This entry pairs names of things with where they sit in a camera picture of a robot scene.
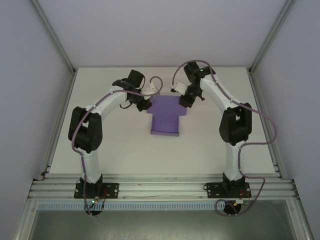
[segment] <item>white wall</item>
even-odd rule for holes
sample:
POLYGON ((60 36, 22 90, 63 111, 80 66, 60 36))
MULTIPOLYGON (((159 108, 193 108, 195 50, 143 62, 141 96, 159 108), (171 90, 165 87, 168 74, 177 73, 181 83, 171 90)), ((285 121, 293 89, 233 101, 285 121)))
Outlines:
POLYGON ((76 67, 250 67, 285 0, 39 0, 76 67))
POLYGON ((12 239, 70 76, 27 0, 0 3, 0 235, 12 239))
POLYGON ((297 1, 256 73, 279 146, 320 239, 320 1, 297 1))

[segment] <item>purple cloth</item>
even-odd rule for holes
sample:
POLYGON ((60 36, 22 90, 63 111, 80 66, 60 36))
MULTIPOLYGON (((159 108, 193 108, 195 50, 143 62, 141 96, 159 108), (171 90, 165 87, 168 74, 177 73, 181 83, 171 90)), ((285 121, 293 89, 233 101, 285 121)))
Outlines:
POLYGON ((179 136, 179 116, 187 109, 179 105, 179 96, 160 95, 153 98, 152 107, 146 112, 153 114, 151 134, 179 136))

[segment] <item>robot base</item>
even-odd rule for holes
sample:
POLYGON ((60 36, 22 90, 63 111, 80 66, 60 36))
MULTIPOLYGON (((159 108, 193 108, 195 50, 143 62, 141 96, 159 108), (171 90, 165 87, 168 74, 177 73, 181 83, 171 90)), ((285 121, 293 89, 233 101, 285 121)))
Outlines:
MULTIPOLYGON (((75 184, 74 198, 83 199, 84 198, 84 184, 85 181, 80 178, 80 182, 75 184)), ((87 199, 94 199, 99 197, 101 199, 117 199, 119 192, 119 183, 106 183, 103 182, 103 177, 101 175, 100 179, 96 183, 85 184, 85 197, 87 199)))
POLYGON ((222 182, 208 182, 203 189, 206 190, 208 199, 245 199, 252 196, 250 185, 245 182, 245 177, 230 181, 225 174, 223 174, 222 182))

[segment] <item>purple cable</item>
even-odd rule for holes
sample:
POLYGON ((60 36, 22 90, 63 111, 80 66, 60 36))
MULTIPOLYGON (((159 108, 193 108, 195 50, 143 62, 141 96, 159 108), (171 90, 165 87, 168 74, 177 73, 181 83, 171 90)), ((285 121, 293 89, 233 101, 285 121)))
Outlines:
POLYGON ((83 185, 83 199, 84 199, 84 205, 85 205, 85 208, 88 212, 89 215, 91 215, 91 212, 89 210, 89 206, 88 206, 88 203, 87 203, 87 198, 86 198, 86 183, 87 183, 87 170, 86 170, 86 165, 85 165, 85 157, 84 157, 84 154, 77 150, 75 148, 75 140, 76 140, 76 136, 79 132, 79 129, 82 125, 82 123, 85 121, 85 119, 87 118, 87 116, 98 106, 100 105, 107 97, 109 97, 110 95, 112 94, 115 94, 115 93, 127 93, 127 94, 134 94, 134 95, 138 95, 138 96, 141 96, 141 97, 151 97, 151 96, 154 96, 154 95, 157 95, 158 93, 160 93, 160 91, 162 90, 163 86, 164 86, 164 82, 162 81, 162 79, 158 76, 153 76, 150 78, 150 81, 149 83, 151 83, 151 81, 153 79, 159 79, 160 82, 161 82, 161 86, 160 86, 160 89, 155 92, 155 93, 152 93, 152 94, 141 94, 141 93, 137 93, 137 92, 134 92, 134 91, 127 91, 127 90, 115 90, 115 91, 112 91, 112 92, 109 92, 108 94, 106 94, 105 96, 103 96, 99 101, 96 102, 95 106, 91 107, 85 114, 84 116, 81 118, 78 126, 76 126, 76 129, 72 135, 72 140, 71 140, 71 147, 72 147, 72 150, 76 153, 78 153, 81 157, 81 165, 82 165, 82 170, 83 170, 83 174, 84 174, 84 185, 83 185))
POLYGON ((254 200, 253 200, 253 201, 251 202, 251 204, 249 205, 249 207, 248 207, 246 210, 244 210, 243 212, 237 214, 237 211, 236 211, 235 207, 233 206, 233 204, 232 204, 231 202, 229 202, 229 201, 227 201, 227 200, 224 200, 224 199, 219 199, 219 200, 217 200, 217 201, 215 202, 215 205, 214 205, 214 206, 215 206, 215 211, 216 211, 219 215, 221 215, 221 216, 233 216, 233 217, 236 217, 236 216, 239 216, 239 215, 243 215, 243 214, 247 213, 247 212, 253 207, 253 205, 256 203, 256 201, 257 201, 257 199, 258 199, 258 197, 259 197, 259 195, 260 195, 260 193, 261 193, 261 191, 262 191, 262 188, 264 187, 264 185, 265 185, 265 183, 266 183, 266 179, 265 179, 264 177, 262 177, 262 176, 248 176, 248 175, 246 175, 246 174, 241 170, 241 151, 242 151, 242 148, 245 147, 245 146, 250 146, 250 145, 269 145, 269 144, 272 144, 272 143, 276 140, 276 138, 277 138, 277 136, 278 136, 277 126, 276 126, 275 122, 274 122, 269 116, 267 116, 266 114, 264 114, 263 112, 258 111, 258 110, 255 110, 255 109, 253 109, 253 108, 251 108, 251 107, 248 107, 248 106, 246 106, 246 105, 243 105, 242 103, 239 103, 239 102, 236 102, 236 101, 232 100, 231 97, 228 96, 227 93, 224 91, 224 89, 219 85, 218 81, 215 79, 215 76, 214 76, 214 73, 212 72, 212 69, 211 69, 210 64, 209 64, 208 62, 206 62, 206 61, 203 61, 203 60, 191 60, 191 61, 186 61, 186 62, 184 62, 183 64, 181 64, 181 65, 177 68, 177 70, 175 71, 175 73, 174 73, 174 75, 173 75, 172 85, 174 85, 174 83, 175 83, 175 77, 176 77, 176 75, 177 75, 177 72, 180 70, 180 68, 182 68, 184 65, 186 65, 186 64, 188 64, 188 63, 191 63, 191 62, 199 62, 199 63, 206 64, 206 65, 209 67, 210 74, 211 74, 211 77, 212 77, 212 79, 213 79, 213 82, 217 85, 217 87, 219 88, 219 90, 221 91, 221 93, 222 93, 230 102, 232 102, 232 103, 234 103, 234 104, 236 104, 236 105, 238 105, 238 106, 240 106, 240 107, 242 107, 242 108, 245 108, 245 109, 247 109, 247 110, 249 110, 249 111, 251 111, 251 112, 254 112, 254 113, 256 113, 256 114, 259 114, 259 115, 263 116, 263 117, 266 118, 268 121, 270 121, 270 123, 272 124, 272 126, 273 126, 273 128, 274 128, 274 136, 273 136, 273 138, 272 138, 271 140, 266 141, 266 142, 245 142, 244 144, 242 144, 242 145, 239 147, 239 151, 238 151, 238 162, 237 162, 237 163, 238 163, 238 169, 239 169, 240 174, 241 174, 243 177, 247 178, 247 179, 262 179, 261 187, 260 187, 257 195, 255 196, 254 200), (228 205, 230 205, 230 206, 232 207, 232 209, 234 210, 235 215, 230 215, 230 214, 229 214, 229 215, 226 215, 226 214, 220 213, 220 212, 217 210, 217 206, 218 206, 218 203, 219 203, 219 202, 225 202, 225 203, 227 203, 228 205))

